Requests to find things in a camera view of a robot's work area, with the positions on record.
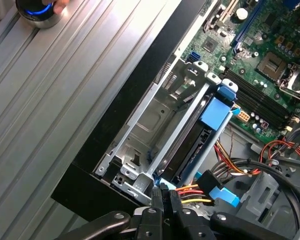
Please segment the person's hand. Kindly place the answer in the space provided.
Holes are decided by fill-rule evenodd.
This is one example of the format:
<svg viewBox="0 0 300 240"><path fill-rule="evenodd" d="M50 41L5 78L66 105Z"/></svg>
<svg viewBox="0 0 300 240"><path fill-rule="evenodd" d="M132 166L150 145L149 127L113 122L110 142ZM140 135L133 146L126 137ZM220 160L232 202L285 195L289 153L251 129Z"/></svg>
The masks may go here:
<svg viewBox="0 0 300 240"><path fill-rule="evenodd" d="M70 0L56 0L54 2L54 13L61 14L64 8L69 4Z"/></svg>

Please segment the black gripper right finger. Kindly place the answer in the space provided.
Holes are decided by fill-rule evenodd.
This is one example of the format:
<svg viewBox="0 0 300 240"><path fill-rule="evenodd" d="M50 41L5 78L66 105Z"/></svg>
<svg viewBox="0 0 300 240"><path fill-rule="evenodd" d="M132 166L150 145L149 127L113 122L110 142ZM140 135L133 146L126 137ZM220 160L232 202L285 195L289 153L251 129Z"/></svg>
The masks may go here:
<svg viewBox="0 0 300 240"><path fill-rule="evenodd" d="M168 195L168 205L172 211L170 222L175 240L287 239L277 233L224 212L217 212L210 217L208 222L204 222L203 217L199 216L196 211L183 207L178 192L169 191Z"/></svg>

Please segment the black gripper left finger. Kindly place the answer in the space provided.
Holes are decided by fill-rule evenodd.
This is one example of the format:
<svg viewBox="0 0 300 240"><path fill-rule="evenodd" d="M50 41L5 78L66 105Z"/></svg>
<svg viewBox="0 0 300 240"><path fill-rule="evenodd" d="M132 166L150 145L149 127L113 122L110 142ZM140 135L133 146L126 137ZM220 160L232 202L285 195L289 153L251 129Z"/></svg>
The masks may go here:
<svg viewBox="0 0 300 240"><path fill-rule="evenodd" d="M63 240L161 240L163 239L163 197L153 187L151 206L139 207L132 216L123 211L109 212L75 230L62 234Z"/></svg>

